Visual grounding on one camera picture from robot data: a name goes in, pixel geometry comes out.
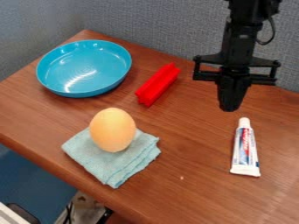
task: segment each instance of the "towel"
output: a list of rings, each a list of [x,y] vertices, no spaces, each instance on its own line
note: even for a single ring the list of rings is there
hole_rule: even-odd
[[[84,129],[63,144],[62,148],[98,180],[116,189],[160,154],[158,141],[158,137],[138,129],[128,147],[111,153],[95,145],[90,137],[90,129]]]

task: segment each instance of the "wooden table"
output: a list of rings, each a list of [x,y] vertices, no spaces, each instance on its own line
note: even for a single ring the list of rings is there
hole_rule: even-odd
[[[135,223],[298,223],[299,94],[254,86],[241,110],[223,112],[215,84],[192,80],[191,61],[94,31],[82,31],[67,42],[82,39],[114,41],[131,52],[126,81],[98,97],[64,98],[38,82],[36,60],[0,83],[2,143]],[[182,69],[179,80],[146,108],[135,91],[171,61]],[[160,137],[163,152],[116,190],[62,151],[62,144],[108,107],[124,109],[138,127]],[[261,178],[230,174],[242,116],[257,132]]]

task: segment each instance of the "white tube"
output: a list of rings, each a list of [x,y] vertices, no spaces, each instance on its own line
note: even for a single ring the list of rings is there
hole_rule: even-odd
[[[261,177],[255,133],[246,117],[238,122],[230,172]]]

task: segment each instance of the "red plastic object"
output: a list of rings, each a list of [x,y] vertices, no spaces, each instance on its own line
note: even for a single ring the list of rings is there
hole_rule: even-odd
[[[135,91],[139,103],[143,103],[147,107],[151,107],[166,89],[176,80],[180,71],[182,70],[175,67],[174,63],[167,64],[156,71],[144,85]]]

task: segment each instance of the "brown egg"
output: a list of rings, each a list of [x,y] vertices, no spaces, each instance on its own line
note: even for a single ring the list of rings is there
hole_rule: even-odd
[[[110,152],[122,151],[136,135],[135,120],[120,108],[107,108],[99,111],[88,127],[95,144]]]

